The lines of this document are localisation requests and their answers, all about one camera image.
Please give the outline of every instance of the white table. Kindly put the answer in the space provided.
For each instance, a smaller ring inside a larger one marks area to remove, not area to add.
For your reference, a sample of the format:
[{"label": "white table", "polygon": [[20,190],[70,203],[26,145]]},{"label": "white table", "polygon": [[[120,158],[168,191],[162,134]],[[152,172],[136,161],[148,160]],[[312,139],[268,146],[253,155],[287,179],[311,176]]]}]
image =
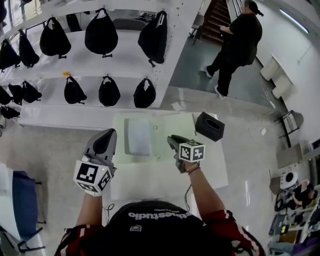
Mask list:
[{"label": "white table", "polygon": [[[200,114],[192,113],[194,123]],[[205,159],[200,162],[200,166],[208,182],[214,189],[227,186],[228,176],[221,140],[214,142],[199,133],[196,136],[206,146]],[[110,185],[113,200],[181,197],[190,186],[189,176],[180,174],[176,168],[173,152],[172,159],[166,162],[117,164],[116,167]]]},{"label": "white table", "polygon": [[0,226],[20,241],[12,194],[13,174],[13,170],[0,163]]}]

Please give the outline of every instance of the cable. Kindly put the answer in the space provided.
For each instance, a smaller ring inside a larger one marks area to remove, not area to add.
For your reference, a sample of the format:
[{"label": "cable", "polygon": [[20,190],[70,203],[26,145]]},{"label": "cable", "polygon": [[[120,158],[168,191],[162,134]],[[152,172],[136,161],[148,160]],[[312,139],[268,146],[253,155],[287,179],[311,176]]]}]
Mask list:
[{"label": "cable", "polygon": [[115,207],[115,204],[112,203],[112,204],[109,204],[107,207],[102,207],[104,209],[104,215],[105,215],[105,221],[106,221],[106,224],[108,225],[109,224],[109,220],[110,220],[110,211]]},{"label": "cable", "polygon": [[190,188],[191,188],[191,184],[190,184],[189,188],[186,190],[185,195],[184,195],[184,203],[185,203],[185,208],[186,208],[187,212],[190,211],[190,206],[189,206],[188,200],[187,200],[187,194],[188,194]]}]

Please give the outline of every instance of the staircase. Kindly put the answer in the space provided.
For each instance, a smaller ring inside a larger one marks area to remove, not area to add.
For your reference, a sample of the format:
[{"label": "staircase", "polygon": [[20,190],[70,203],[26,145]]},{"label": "staircase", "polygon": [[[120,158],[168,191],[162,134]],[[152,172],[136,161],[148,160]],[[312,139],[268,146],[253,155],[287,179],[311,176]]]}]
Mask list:
[{"label": "staircase", "polygon": [[220,37],[220,25],[228,27],[230,23],[226,0],[212,0],[204,16],[201,38],[223,44],[224,40]]}]

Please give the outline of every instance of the floor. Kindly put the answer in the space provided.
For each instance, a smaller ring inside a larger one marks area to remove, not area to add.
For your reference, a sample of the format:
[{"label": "floor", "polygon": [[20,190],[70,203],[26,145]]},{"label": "floor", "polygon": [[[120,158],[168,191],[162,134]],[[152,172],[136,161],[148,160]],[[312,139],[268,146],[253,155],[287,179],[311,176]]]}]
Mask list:
[{"label": "floor", "polygon": [[[278,138],[280,126],[273,123],[272,116],[266,116],[270,108],[234,98],[222,101],[216,94],[192,89],[183,89],[181,93],[187,111],[216,113],[225,123],[221,142],[229,186],[216,191],[238,223],[266,248],[275,214],[269,190],[270,174],[273,177],[279,173],[276,151],[284,147],[284,141]],[[169,87],[161,108],[173,110],[171,103],[179,100],[178,88]],[[261,135],[263,128],[266,128],[264,136]],[[21,128],[13,122],[7,123],[0,138],[0,162],[14,170],[25,170],[29,176],[43,182],[38,196],[47,221],[40,233],[46,249],[26,255],[52,256],[64,228],[75,225],[84,196],[73,182],[75,162],[95,134],[89,130]],[[164,200],[184,207],[183,198]],[[112,215],[127,202],[111,201],[107,193],[103,205],[110,203],[115,204]]]},{"label": "floor", "polygon": [[[214,87],[218,84],[219,72],[216,72],[213,78],[209,79],[200,70],[202,67],[212,64],[221,50],[221,45],[203,40],[198,40],[195,45],[193,45],[193,42],[194,40],[191,38],[186,41],[170,81],[170,86],[215,94]],[[264,89],[276,107],[283,108],[282,103],[275,99],[271,93],[273,89],[271,83],[260,76],[261,68],[257,60],[252,65],[239,67],[232,75],[228,96],[270,107],[270,103],[262,97],[265,97]]]}]

